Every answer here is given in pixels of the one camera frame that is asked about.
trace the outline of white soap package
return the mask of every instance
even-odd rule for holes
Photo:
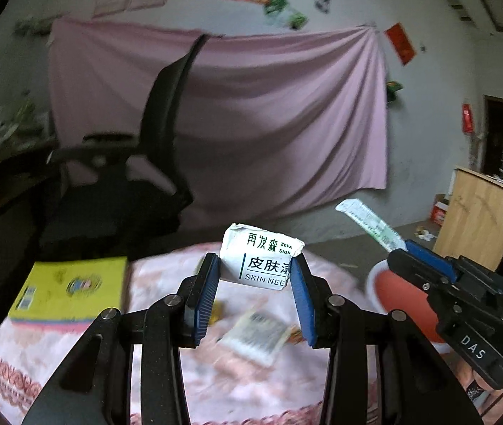
[[[225,281],[281,290],[289,278],[290,261],[304,248],[300,239],[244,224],[224,233],[219,257]]]

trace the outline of white plastic wrapper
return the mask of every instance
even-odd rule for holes
[[[335,208],[346,214],[356,224],[360,225],[375,241],[387,251],[394,249],[407,250],[405,241],[399,233],[387,225],[381,217],[358,199],[345,199]]]
[[[239,356],[270,367],[289,338],[292,328],[262,312],[248,312],[218,343]]]
[[[290,260],[304,243],[282,233],[232,224],[224,233],[220,278],[233,283],[281,290],[289,279]]]

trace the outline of black chair armrest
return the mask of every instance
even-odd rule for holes
[[[96,170],[119,162],[125,163],[130,156],[140,153],[142,152],[138,149],[135,138],[125,142],[89,141],[80,146],[53,150],[46,163],[77,161]]]

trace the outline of red poster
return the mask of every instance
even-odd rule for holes
[[[403,26],[400,22],[398,22],[393,27],[386,30],[385,33],[391,40],[391,43],[397,51],[401,62],[405,66],[413,57],[415,57],[415,50],[407,38],[407,34],[405,33]]]

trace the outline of mesh chair backrest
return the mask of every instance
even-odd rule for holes
[[[186,55],[159,72],[141,121],[140,150],[177,186],[177,192],[188,191],[188,185],[179,173],[175,160],[177,111],[188,71],[208,38],[207,35],[199,36]]]

